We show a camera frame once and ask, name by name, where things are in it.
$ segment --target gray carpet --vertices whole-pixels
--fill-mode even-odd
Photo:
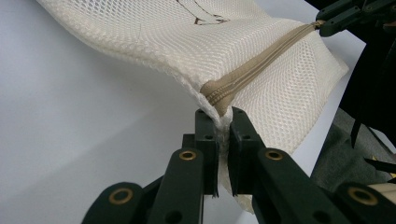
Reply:
[[[352,148],[350,131],[353,122],[352,117],[338,109],[311,175],[319,187],[330,192],[345,182],[370,185],[392,179],[390,174],[377,171],[363,159],[374,156],[379,161],[395,163],[393,154],[366,126],[361,125],[356,145]]]

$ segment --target white mesh laundry bag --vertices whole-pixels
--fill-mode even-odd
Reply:
[[[291,154],[347,72],[315,25],[271,18],[253,0],[38,2],[92,48],[174,77],[214,120],[223,150],[234,105],[265,145]]]

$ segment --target zipper teeth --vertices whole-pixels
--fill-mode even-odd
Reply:
[[[288,38],[287,41],[283,42],[280,46],[270,52],[269,56],[266,57],[261,63],[254,65],[252,68],[246,71],[246,73],[238,77],[233,82],[229,82],[226,85],[217,88],[215,91],[207,95],[206,99],[211,105],[215,105],[227,95],[233,93],[235,90],[238,90],[241,86],[244,86],[248,81],[253,79],[258,73],[265,69],[268,63],[271,63],[272,60],[278,57],[279,52],[281,52],[284,48],[288,47],[289,44],[293,43],[296,39],[300,37],[300,35],[303,35],[307,30],[312,29],[312,25],[313,24],[307,25],[303,29],[299,30],[291,38]]]

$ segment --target white table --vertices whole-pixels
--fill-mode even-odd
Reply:
[[[260,1],[272,16],[311,22],[302,0]],[[363,43],[326,38],[353,68]],[[293,154],[310,175],[349,76]],[[0,1],[0,223],[79,223],[106,187],[163,175],[197,106],[176,82],[87,47],[37,2]],[[204,223],[257,223],[220,189]]]

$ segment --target floor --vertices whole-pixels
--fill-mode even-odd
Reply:
[[[363,158],[396,163],[395,155],[364,125],[352,148],[349,135],[353,122],[344,110],[338,109],[311,175],[318,186],[330,192],[344,182],[371,185],[392,179],[390,174],[377,171]]]

